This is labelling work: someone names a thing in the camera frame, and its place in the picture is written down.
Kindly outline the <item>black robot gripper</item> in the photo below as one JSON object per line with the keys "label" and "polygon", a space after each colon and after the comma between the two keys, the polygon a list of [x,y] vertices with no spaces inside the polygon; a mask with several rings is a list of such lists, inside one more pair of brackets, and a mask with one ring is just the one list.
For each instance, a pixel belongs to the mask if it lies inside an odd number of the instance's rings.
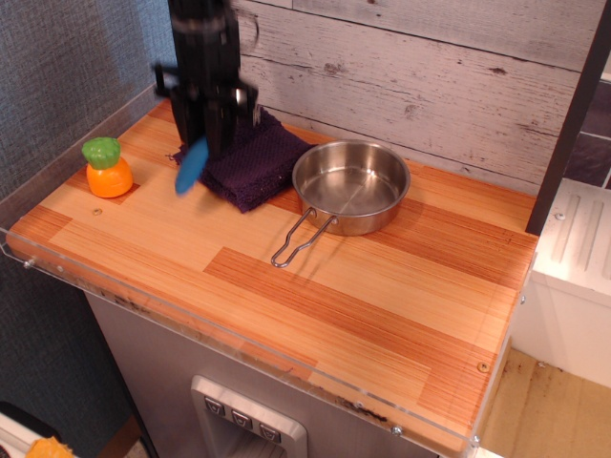
{"label": "black robot gripper", "polygon": [[236,23],[174,23],[177,64],[153,66],[156,94],[171,100],[185,146],[206,136],[209,159],[232,145],[241,121],[260,122],[258,89],[241,79]]}

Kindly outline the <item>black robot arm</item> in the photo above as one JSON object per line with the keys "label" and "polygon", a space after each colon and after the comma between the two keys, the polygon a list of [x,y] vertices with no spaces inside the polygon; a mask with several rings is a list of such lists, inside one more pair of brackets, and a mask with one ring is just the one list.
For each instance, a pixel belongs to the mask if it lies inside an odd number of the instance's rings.
{"label": "black robot arm", "polygon": [[154,66],[155,92],[171,101],[186,147],[207,140],[209,157],[227,154],[241,123],[258,122],[258,89],[241,77],[241,38],[229,1],[168,3],[177,64]]}

